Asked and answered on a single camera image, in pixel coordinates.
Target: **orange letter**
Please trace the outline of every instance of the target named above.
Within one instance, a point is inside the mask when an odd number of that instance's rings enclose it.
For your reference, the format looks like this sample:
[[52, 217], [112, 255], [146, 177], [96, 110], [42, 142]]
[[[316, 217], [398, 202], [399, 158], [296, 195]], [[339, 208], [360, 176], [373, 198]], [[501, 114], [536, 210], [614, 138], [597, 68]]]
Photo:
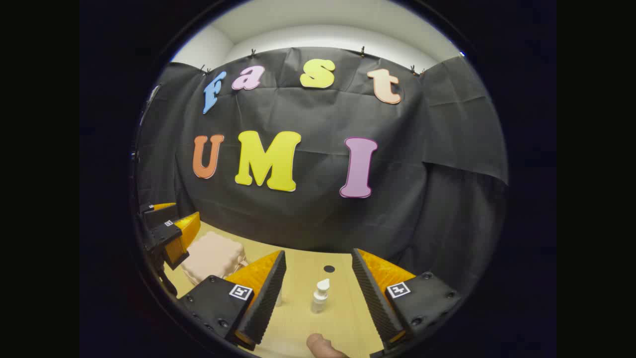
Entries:
[[216, 162], [219, 159], [219, 147], [225, 137], [221, 134], [215, 134], [210, 138], [212, 142], [212, 150], [210, 151], [210, 163], [207, 167], [203, 167], [201, 160], [203, 159], [203, 146], [207, 142], [206, 136], [198, 136], [195, 138], [195, 154], [192, 158], [192, 170], [195, 171], [195, 175], [199, 178], [208, 179], [216, 171]]
[[398, 84], [397, 77], [389, 75], [389, 70], [380, 68], [366, 74], [373, 79], [375, 96], [384, 103], [398, 104], [402, 99], [399, 94], [391, 92], [391, 84]]

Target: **white ceiling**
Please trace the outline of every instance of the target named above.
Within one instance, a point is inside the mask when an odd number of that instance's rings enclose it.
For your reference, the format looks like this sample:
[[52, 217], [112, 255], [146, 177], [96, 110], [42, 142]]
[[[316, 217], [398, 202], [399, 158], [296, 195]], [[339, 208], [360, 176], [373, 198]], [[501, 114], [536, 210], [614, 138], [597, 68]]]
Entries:
[[387, 0], [252, 0], [212, 25], [234, 44], [285, 27], [346, 25], [388, 35], [440, 62], [459, 55], [437, 29]]

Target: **beige sponge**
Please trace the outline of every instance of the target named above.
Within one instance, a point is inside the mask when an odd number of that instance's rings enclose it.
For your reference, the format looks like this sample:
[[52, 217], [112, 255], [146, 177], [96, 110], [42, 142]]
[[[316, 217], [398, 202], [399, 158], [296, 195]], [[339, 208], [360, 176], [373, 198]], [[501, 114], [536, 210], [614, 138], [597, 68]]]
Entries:
[[190, 256], [181, 264], [193, 285], [210, 275], [226, 278], [247, 265], [241, 243], [208, 231], [188, 248]]

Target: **black fabric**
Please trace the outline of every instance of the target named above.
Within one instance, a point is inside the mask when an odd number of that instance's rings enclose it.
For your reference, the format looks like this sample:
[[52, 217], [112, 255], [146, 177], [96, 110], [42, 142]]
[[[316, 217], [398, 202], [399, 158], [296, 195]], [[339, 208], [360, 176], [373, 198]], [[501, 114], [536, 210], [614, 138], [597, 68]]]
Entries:
[[[302, 87], [310, 59], [332, 60], [328, 89]], [[254, 90], [233, 90], [249, 67], [265, 67]], [[381, 102], [366, 73], [399, 78], [399, 104]], [[204, 115], [204, 89], [226, 71], [217, 103]], [[176, 202], [222, 230], [281, 247], [350, 252], [357, 247], [414, 273], [430, 269], [453, 288], [472, 288], [501, 230], [508, 170], [499, 119], [463, 57], [423, 75], [372, 55], [335, 48], [288, 48], [225, 64], [208, 74], [167, 66], [139, 137], [140, 202]], [[243, 131], [265, 150], [281, 131], [301, 135], [294, 192], [235, 183]], [[192, 169], [194, 138], [222, 134], [214, 176]], [[366, 199], [343, 198], [350, 136], [378, 143]], [[210, 144], [203, 152], [208, 163]]]

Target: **foam letter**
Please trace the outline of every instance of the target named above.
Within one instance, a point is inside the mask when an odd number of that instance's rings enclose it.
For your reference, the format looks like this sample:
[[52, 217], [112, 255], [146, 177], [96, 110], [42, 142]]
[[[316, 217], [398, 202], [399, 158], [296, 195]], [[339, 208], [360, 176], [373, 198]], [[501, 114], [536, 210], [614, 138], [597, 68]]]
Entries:
[[221, 72], [215, 79], [213, 79], [208, 86], [203, 90], [205, 96], [205, 106], [203, 107], [203, 114], [206, 114], [207, 111], [214, 106], [216, 103], [215, 94], [219, 94], [221, 91], [221, 80], [225, 78], [227, 73], [225, 71]]
[[391, 84], [398, 84], [397, 77], [389, 75], [389, 70], [384, 68], [370, 71], [366, 74], [373, 79], [373, 91], [375, 96], [384, 103], [398, 104], [402, 99], [399, 94], [391, 91]]
[[202, 164], [203, 159], [203, 147], [207, 142], [206, 136], [198, 136], [195, 138], [195, 154], [192, 158], [192, 170], [195, 171], [195, 175], [199, 178], [208, 179], [214, 175], [216, 171], [216, 163], [219, 159], [219, 148], [225, 137], [221, 134], [215, 134], [210, 138], [212, 142], [212, 150], [210, 151], [210, 163], [207, 167]]
[[303, 66], [305, 73], [300, 75], [300, 83], [304, 87], [325, 89], [333, 84], [335, 77], [331, 71], [335, 69], [336, 65], [330, 60], [309, 60]]
[[267, 152], [263, 150], [261, 138], [257, 132], [242, 132], [238, 135], [238, 140], [241, 142], [240, 162], [238, 174], [234, 177], [238, 184], [252, 184], [252, 177], [249, 176], [249, 168], [252, 167], [256, 185], [261, 186], [271, 168], [272, 175], [267, 180], [267, 186], [270, 189], [286, 192], [296, 190], [296, 183], [291, 179], [291, 174], [294, 150], [300, 143], [300, 134], [287, 131], [278, 133]]
[[252, 90], [258, 87], [261, 84], [260, 79], [263, 76], [263, 72], [265, 72], [265, 68], [263, 66], [252, 66], [244, 69], [240, 72], [241, 75], [232, 83], [232, 89], [240, 90]]
[[347, 183], [340, 188], [340, 195], [368, 197], [371, 195], [368, 186], [371, 154], [378, 148], [378, 143], [366, 138], [349, 137], [345, 139], [345, 145], [349, 148], [349, 172]]

